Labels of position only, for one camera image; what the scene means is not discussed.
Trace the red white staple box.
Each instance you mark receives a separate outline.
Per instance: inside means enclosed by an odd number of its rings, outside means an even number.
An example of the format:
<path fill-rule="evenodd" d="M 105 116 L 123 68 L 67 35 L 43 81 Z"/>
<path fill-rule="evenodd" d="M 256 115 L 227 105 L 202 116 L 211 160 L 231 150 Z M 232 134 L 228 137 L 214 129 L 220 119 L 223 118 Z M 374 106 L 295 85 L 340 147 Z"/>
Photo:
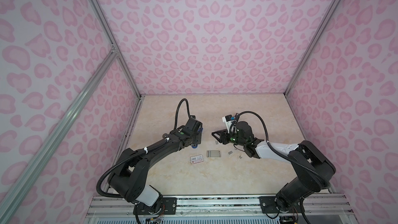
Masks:
<path fill-rule="evenodd" d="M 192 156 L 192 157 L 190 157 L 190 162 L 191 162 L 191 164 L 202 163 L 202 162 L 204 162 L 204 158 L 202 155 Z"/>

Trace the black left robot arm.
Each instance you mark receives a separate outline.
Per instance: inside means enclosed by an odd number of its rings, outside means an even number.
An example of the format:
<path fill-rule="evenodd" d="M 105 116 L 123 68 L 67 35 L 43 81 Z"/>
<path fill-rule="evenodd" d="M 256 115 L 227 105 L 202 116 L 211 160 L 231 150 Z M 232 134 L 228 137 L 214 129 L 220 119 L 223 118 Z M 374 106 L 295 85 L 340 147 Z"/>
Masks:
<path fill-rule="evenodd" d="M 164 134 L 162 140 L 139 150 L 123 151 L 117 164 L 108 173 L 108 183 L 116 192 L 111 198 L 122 198 L 129 203 L 143 203 L 158 211 L 162 194 L 147 185 L 149 170 L 168 155 L 201 143 L 203 128 L 188 130 L 184 127 Z"/>

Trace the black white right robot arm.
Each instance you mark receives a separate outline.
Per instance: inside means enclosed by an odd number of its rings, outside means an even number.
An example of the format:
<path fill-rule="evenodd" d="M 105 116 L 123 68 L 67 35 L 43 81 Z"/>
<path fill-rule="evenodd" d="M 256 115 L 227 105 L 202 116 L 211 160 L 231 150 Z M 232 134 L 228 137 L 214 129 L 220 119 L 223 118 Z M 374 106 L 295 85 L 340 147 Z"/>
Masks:
<path fill-rule="evenodd" d="M 271 211 L 286 213 L 296 208 L 301 200 L 329 188 L 336 168 L 312 142 L 280 144 L 258 139 L 245 121 L 230 122 L 227 127 L 230 129 L 211 133 L 218 143 L 241 146 L 250 158 L 288 162 L 296 173 L 296 177 L 276 194 L 271 209 L 265 211 L 267 214 Z"/>

